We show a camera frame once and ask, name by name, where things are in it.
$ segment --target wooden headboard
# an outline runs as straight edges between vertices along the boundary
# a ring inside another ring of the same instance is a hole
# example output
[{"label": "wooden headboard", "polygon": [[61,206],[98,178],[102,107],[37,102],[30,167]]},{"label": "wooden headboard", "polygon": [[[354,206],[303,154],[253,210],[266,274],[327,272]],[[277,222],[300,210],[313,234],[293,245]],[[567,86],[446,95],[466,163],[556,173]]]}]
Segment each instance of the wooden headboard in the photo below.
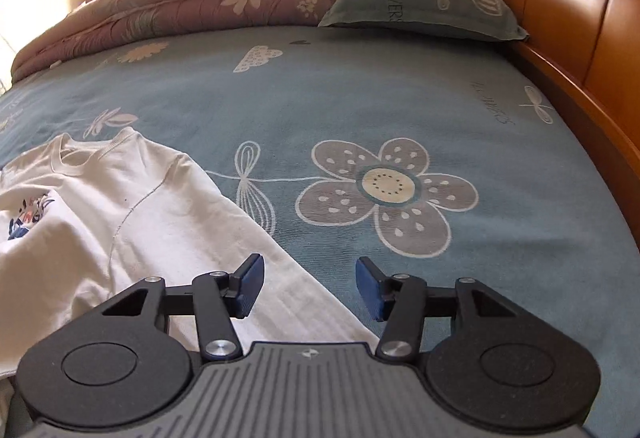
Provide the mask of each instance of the wooden headboard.
[{"label": "wooden headboard", "polygon": [[590,154],[640,246],[640,0],[504,1],[530,38],[502,50]]}]

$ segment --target bed sheet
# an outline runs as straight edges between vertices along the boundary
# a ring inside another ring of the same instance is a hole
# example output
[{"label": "bed sheet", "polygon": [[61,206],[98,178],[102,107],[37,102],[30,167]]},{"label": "bed sheet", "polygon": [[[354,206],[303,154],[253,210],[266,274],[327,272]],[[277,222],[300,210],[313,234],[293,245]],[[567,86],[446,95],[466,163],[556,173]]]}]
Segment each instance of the bed sheet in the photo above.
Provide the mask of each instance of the bed sheet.
[{"label": "bed sheet", "polygon": [[[433,286],[476,277],[595,355],[590,429],[638,430],[638,250],[571,131],[490,45],[312,27],[135,43],[18,83],[0,162],[127,125],[190,154],[374,332],[358,256]],[[425,348],[448,334],[426,327]]]}]

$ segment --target silver bolt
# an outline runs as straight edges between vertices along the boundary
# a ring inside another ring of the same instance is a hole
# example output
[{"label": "silver bolt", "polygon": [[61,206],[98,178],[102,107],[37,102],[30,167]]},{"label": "silver bolt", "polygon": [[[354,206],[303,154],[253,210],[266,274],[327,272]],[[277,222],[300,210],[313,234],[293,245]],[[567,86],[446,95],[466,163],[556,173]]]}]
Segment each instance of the silver bolt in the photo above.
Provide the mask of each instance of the silver bolt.
[{"label": "silver bolt", "polygon": [[389,341],[382,344],[382,352],[388,357],[406,357],[411,351],[411,344],[404,341]]},{"label": "silver bolt", "polygon": [[214,357],[226,357],[236,351],[236,345],[226,339],[216,339],[207,344],[204,350]]}]

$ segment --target green pillow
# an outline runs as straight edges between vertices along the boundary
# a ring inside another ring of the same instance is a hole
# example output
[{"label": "green pillow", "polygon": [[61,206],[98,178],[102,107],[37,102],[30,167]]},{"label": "green pillow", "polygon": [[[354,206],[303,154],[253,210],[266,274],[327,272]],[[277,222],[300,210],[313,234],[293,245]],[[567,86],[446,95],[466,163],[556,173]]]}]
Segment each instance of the green pillow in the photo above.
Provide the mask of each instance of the green pillow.
[{"label": "green pillow", "polygon": [[388,27],[447,38],[523,40],[502,0],[336,0],[319,27]]}]

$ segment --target yellow flower center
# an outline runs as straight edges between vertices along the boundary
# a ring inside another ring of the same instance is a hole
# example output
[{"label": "yellow flower center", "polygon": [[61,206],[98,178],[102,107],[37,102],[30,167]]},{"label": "yellow flower center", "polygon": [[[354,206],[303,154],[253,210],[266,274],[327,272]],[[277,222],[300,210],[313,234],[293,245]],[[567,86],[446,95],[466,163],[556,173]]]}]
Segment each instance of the yellow flower center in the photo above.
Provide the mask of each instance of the yellow flower center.
[{"label": "yellow flower center", "polygon": [[394,169],[377,167],[362,177],[362,188],[373,198],[390,203],[404,203],[415,193],[414,181]]}]

